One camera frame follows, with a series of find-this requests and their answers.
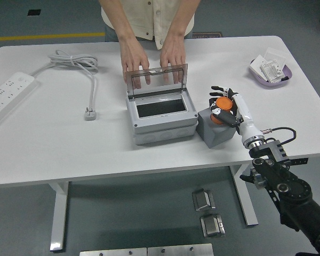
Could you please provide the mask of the person's right hand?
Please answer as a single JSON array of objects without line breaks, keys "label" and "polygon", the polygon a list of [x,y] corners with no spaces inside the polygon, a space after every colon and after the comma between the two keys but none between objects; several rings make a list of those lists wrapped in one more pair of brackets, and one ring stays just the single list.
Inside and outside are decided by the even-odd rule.
[{"label": "person's right hand", "polygon": [[128,71],[137,71],[149,69],[149,60],[142,45],[135,37],[121,37],[119,39],[121,52],[122,73],[125,84],[127,83],[126,73]]}]

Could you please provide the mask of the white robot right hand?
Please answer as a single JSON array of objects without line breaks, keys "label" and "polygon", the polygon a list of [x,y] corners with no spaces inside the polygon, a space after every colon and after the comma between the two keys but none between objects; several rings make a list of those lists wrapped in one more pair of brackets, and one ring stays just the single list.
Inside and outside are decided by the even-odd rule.
[{"label": "white robot right hand", "polygon": [[235,128],[247,149],[263,144],[264,134],[255,126],[243,97],[228,87],[212,86],[211,89],[211,120]]}]

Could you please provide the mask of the person's left hand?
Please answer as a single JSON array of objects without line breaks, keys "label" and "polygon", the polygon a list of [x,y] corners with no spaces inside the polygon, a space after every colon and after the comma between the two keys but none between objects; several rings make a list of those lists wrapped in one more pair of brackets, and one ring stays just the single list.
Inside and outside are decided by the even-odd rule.
[{"label": "person's left hand", "polygon": [[160,54],[160,66],[177,66],[186,63],[185,42],[182,35],[167,34]]}]

